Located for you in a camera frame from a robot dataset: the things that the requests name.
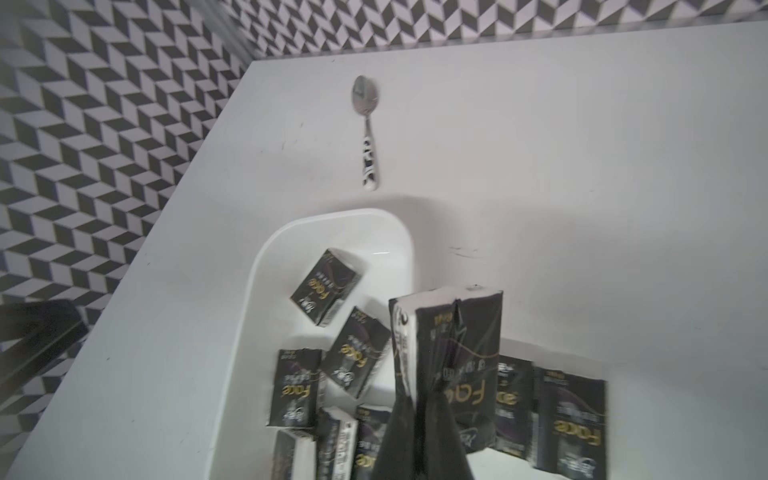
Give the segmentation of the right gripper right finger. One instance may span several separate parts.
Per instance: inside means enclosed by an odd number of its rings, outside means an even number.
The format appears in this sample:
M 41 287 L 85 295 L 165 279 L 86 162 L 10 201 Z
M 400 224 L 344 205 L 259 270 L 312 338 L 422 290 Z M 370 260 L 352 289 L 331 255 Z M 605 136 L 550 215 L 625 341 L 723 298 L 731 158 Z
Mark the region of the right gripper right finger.
M 458 427 L 446 396 L 430 393 L 421 419 L 423 479 L 473 479 Z

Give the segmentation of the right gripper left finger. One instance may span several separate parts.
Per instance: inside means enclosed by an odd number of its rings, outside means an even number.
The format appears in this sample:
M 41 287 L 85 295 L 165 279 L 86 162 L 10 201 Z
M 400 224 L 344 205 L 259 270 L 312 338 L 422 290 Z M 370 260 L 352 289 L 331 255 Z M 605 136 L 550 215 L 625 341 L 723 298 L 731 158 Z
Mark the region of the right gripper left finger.
M 387 429 L 371 473 L 373 480 L 417 478 L 416 411 L 412 399 L 398 391 Z

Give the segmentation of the white plastic storage box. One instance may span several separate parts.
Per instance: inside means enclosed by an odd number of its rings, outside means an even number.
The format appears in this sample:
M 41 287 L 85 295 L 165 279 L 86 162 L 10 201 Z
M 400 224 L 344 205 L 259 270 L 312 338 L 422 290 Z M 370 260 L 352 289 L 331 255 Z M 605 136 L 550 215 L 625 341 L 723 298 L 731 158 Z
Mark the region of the white plastic storage box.
M 353 264 L 362 279 L 329 325 L 317 327 L 289 296 L 327 248 Z M 425 213 L 405 219 L 363 208 L 278 229 L 250 272 L 209 478 L 269 478 L 277 430 L 267 422 L 280 349 L 329 348 L 353 307 L 386 322 L 393 297 L 442 285 L 488 285 L 478 274 L 452 270 L 455 261 L 478 257 Z

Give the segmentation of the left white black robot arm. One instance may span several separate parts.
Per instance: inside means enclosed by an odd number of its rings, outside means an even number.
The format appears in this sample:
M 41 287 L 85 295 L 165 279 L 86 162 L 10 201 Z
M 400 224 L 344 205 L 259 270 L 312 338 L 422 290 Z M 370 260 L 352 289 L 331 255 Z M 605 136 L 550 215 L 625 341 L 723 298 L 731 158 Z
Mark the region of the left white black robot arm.
M 1 402 L 88 333 L 71 300 L 2 305 L 1 342 L 15 343 L 1 353 Z

